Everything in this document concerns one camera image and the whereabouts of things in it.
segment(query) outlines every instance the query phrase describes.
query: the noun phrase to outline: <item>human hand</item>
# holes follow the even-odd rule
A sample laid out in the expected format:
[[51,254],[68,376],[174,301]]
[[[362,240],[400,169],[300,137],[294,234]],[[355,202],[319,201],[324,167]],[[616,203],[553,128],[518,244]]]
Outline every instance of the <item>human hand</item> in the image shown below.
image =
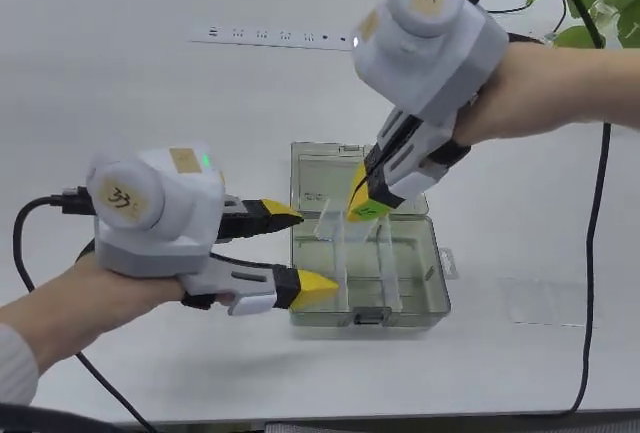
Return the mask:
[[183,296],[175,278],[129,278],[99,268],[89,254],[62,275],[0,308],[0,323],[22,335],[42,374],[101,334]]
[[512,43],[453,134],[461,145],[530,136],[588,119],[583,94],[589,50]]

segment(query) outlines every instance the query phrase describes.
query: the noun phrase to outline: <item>human arm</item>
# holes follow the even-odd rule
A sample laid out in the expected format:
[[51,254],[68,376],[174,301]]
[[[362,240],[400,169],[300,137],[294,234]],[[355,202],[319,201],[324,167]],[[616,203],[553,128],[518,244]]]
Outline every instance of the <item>human arm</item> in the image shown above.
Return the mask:
[[514,43],[454,139],[473,145],[529,136],[574,122],[640,129],[640,51],[549,48]]
[[[127,278],[98,268],[93,255],[87,255],[62,275],[0,308],[0,326],[5,326],[5,335],[11,334],[6,333],[10,329],[26,342],[32,355],[31,364],[35,364],[37,373],[41,375],[57,361],[93,343],[101,334],[162,303],[179,301],[183,295],[184,290],[176,279]],[[15,337],[5,341],[5,345],[11,341],[20,352],[20,358],[25,360],[26,366],[23,367],[29,369],[20,342]],[[0,374],[5,373],[7,382],[13,368],[7,366],[9,359],[0,364]],[[29,390],[24,383],[16,387]],[[28,396],[22,392],[20,400]],[[0,396],[0,401],[10,399]]]

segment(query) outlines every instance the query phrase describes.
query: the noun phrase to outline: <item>forearm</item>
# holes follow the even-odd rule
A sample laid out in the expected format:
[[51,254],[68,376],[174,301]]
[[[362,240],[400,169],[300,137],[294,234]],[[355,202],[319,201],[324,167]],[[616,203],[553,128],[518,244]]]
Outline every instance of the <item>forearm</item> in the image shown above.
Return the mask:
[[577,109],[586,119],[640,129],[640,51],[597,50],[583,53]]
[[92,325],[83,321],[75,305],[63,304],[63,298],[49,294],[44,285],[33,293],[0,308],[0,324],[16,331],[31,348],[42,375],[53,364],[67,358],[98,337]]
[[102,333],[183,296],[176,279],[127,278],[97,267],[93,255],[87,255],[62,275],[0,308],[0,324],[24,338],[43,374]]

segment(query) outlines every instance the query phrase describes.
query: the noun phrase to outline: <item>handwritten number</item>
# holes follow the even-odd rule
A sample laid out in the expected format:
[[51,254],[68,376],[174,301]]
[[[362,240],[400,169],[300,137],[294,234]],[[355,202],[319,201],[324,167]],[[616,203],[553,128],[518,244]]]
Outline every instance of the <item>handwritten number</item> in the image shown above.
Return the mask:
[[129,196],[129,193],[123,192],[117,186],[113,187],[113,193],[107,200],[109,203],[113,203],[115,208],[126,208],[131,205],[131,196]]

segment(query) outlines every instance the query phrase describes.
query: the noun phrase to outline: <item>translucent box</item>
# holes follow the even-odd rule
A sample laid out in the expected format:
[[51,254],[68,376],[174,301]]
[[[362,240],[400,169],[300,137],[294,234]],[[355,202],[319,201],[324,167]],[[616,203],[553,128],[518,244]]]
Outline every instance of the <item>translucent box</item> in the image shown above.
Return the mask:
[[427,201],[420,195],[380,220],[345,221],[355,168],[368,149],[294,143],[291,262],[340,285],[332,299],[291,313],[302,326],[430,327],[451,310]]

